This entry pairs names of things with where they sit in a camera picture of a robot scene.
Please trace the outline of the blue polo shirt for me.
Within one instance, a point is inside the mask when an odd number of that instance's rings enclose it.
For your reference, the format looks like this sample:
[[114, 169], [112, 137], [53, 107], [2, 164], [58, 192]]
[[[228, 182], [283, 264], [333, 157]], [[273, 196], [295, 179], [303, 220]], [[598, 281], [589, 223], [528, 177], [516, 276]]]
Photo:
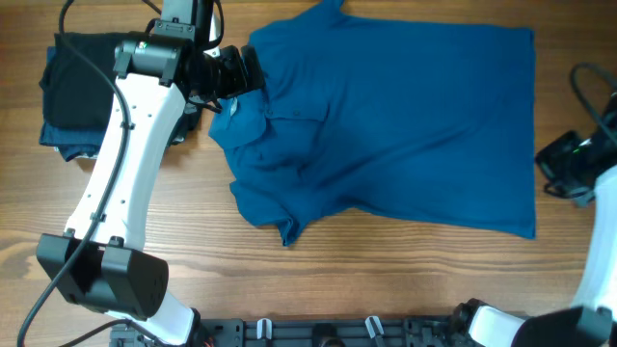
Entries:
[[349, 208], [533, 238], [534, 34], [323, 1], [254, 31], [261, 89], [209, 129], [252, 225], [293, 244]]

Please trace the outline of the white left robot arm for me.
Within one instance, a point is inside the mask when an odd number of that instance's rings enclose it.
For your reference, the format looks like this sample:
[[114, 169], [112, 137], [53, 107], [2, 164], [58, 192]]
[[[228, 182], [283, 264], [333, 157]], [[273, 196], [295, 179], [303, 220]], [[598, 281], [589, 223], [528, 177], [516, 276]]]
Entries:
[[113, 104], [86, 191], [65, 230], [44, 234], [36, 257], [50, 289], [110, 316], [158, 346], [202, 346], [199, 313], [168, 289], [168, 263], [146, 254], [154, 182], [185, 108], [261, 87], [251, 46], [201, 44], [197, 36], [132, 33], [115, 52]]

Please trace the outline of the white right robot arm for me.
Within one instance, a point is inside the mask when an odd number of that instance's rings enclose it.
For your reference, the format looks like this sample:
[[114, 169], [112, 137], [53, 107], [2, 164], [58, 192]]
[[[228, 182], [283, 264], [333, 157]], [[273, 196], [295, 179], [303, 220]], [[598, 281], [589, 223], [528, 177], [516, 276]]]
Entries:
[[478, 300], [460, 304], [449, 330], [481, 346], [614, 346], [616, 344], [616, 132], [582, 141], [570, 131], [542, 149], [536, 164], [557, 191], [595, 201], [584, 271], [568, 308], [520, 318]]

